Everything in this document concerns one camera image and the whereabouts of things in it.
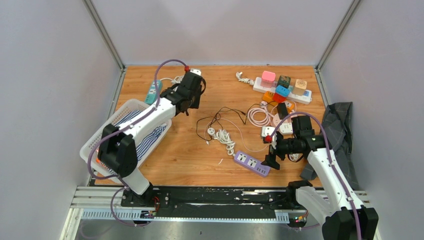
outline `wooden table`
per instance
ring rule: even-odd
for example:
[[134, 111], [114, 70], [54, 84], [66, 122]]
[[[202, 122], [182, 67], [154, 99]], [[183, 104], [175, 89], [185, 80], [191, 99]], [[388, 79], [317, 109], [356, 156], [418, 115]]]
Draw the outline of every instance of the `wooden table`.
[[[255, 103], [262, 100], [263, 93], [253, 91], [252, 86], [238, 82], [236, 72], [243, 72], [243, 77], [255, 79], [263, 71], [285, 75], [292, 79], [307, 81], [307, 89], [312, 91], [312, 102], [308, 105], [298, 103], [297, 110], [313, 114], [319, 120], [323, 118], [324, 103], [320, 89], [311, 66], [191, 66], [201, 69], [206, 80], [206, 91], [201, 96], [200, 108], [190, 109], [189, 116], [181, 113], [172, 119], [172, 126], [158, 145], [155, 151], [139, 168], [142, 174], [153, 185], [168, 186], [251, 186], [251, 187], [286, 187], [289, 182], [300, 180], [306, 160], [294, 163], [286, 159], [277, 160], [280, 170], [271, 169], [267, 177], [261, 177], [233, 162], [233, 157], [227, 155], [225, 145], [216, 140], [206, 144], [206, 141], [196, 135], [196, 121], [200, 118], [213, 116], [220, 108], [229, 107], [244, 112]], [[123, 81], [122, 90], [118, 99], [117, 108], [129, 99], [144, 101], [152, 83], [156, 66], [130, 66]], [[184, 75], [184, 68], [179, 66], [164, 66], [158, 79], [174, 78]], [[171, 86], [169, 80], [163, 81], [164, 90]], [[221, 114], [222, 118], [235, 123], [241, 130], [246, 146], [251, 150], [260, 150], [264, 144], [260, 138], [261, 129], [253, 126], [249, 121], [243, 125], [238, 115], [232, 111]], [[199, 135], [203, 136], [205, 126], [212, 118], [199, 122]], [[235, 141], [235, 151], [244, 151], [252, 157], [263, 161], [268, 149], [260, 152], [249, 152], [242, 143], [241, 134], [228, 121], [220, 123], [230, 133]], [[319, 127], [312, 123], [318, 132]], [[116, 184], [110, 180], [97, 180], [96, 184]], [[319, 179], [312, 184], [321, 187]]]

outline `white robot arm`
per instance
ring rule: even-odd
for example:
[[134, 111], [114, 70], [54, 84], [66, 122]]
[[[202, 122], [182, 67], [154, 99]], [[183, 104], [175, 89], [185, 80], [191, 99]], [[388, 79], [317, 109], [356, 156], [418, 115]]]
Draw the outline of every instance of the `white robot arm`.
[[[288, 201], [295, 206], [303, 206], [313, 215], [322, 226], [325, 240], [356, 240], [359, 227], [362, 239], [374, 239], [378, 214], [374, 208], [366, 208], [355, 194], [340, 169], [333, 150], [329, 150], [332, 162], [329, 161], [324, 136], [315, 134], [309, 116], [293, 117], [292, 127], [295, 137], [284, 139], [283, 135], [277, 133], [275, 147], [270, 145], [269, 154], [262, 164], [280, 169], [276, 157], [284, 160], [289, 154], [303, 154], [318, 175], [328, 201], [306, 180], [288, 184]], [[355, 221], [352, 206], [358, 214], [358, 221]]]
[[150, 200], [153, 186], [137, 168], [135, 143], [140, 143], [156, 127], [179, 113], [188, 116], [188, 109], [198, 109], [205, 87], [202, 72], [192, 68], [186, 72], [181, 83], [174, 84], [160, 94], [159, 104], [154, 102], [148, 109], [118, 126], [109, 124], [104, 127], [102, 139], [119, 130], [126, 130], [100, 145], [98, 159], [115, 171], [141, 202]]

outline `white plastic basket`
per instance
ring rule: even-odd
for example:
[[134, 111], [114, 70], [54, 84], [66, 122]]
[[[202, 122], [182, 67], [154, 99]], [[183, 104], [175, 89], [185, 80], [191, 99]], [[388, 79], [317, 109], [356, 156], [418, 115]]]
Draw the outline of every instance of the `white plastic basket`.
[[[131, 113], [132, 111], [139, 110], [144, 111], [147, 109], [149, 105], [146, 103], [139, 101], [137, 99], [130, 99], [126, 103], [124, 103], [96, 132], [93, 136], [90, 137], [90, 139], [82, 146], [81, 150], [79, 151], [79, 155], [82, 159], [87, 163], [87, 160], [89, 158], [90, 151], [93, 149], [94, 145], [100, 141], [102, 138], [102, 131], [103, 128], [106, 127], [108, 124], [116, 124], [119, 120], [121, 120], [125, 115]], [[149, 157], [149, 155], [155, 150], [156, 146], [162, 141], [165, 134], [168, 132], [172, 124], [171, 120], [168, 120], [166, 122], [166, 128], [163, 130], [159, 138], [149, 147], [147, 152], [143, 155], [143, 157], [138, 161], [137, 168], [140, 167], [140, 165]], [[97, 154], [94, 154], [91, 159], [91, 166], [93, 169], [95, 169], [97, 172], [102, 174], [103, 176], [109, 176], [111, 173], [109, 170], [104, 167], [103, 165], [96, 162]], [[116, 177], [110, 178], [115, 183], [121, 183]]]

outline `blue striped towel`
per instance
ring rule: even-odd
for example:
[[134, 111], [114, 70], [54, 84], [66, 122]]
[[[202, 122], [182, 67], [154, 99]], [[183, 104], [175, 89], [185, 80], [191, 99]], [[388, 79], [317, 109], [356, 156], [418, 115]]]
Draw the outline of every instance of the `blue striped towel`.
[[[140, 110], [134, 110], [127, 115], [125, 115], [121, 120], [119, 120], [117, 123], [115, 123], [115, 126], [118, 126], [120, 124], [123, 124], [131, 119], [133, 119], [135, 116], [137, 116], [139, 113], [141, 113]], [[164, 123], [158, 127], [156, 127], [149, 135], [147, 135], [137, 146], [137, 159], [140, 161], [143, 156], [147, 153], [149, 148], [153, 145], [153, 143], [156, 142], [156, 140], [159, 138], [159, 136], [165, 131], [167, 128], [167, 124]]]

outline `gray cloth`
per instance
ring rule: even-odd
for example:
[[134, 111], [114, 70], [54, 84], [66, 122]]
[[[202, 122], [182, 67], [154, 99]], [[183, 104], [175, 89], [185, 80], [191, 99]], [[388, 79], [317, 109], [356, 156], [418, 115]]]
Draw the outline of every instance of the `gray cloth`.
[[[352, 153], [352, 102], [337, 102], [328, 105], [325, 109], [322, 126], [327, 134], [328, 141], [334, 150], [335, 158], [341, 171], [346, 177], [352, 189], [359, 189], [354, 165], [351, 161]], [[317, 173], [308, 163], [300, 177], [306, 180], [314, 180]]]

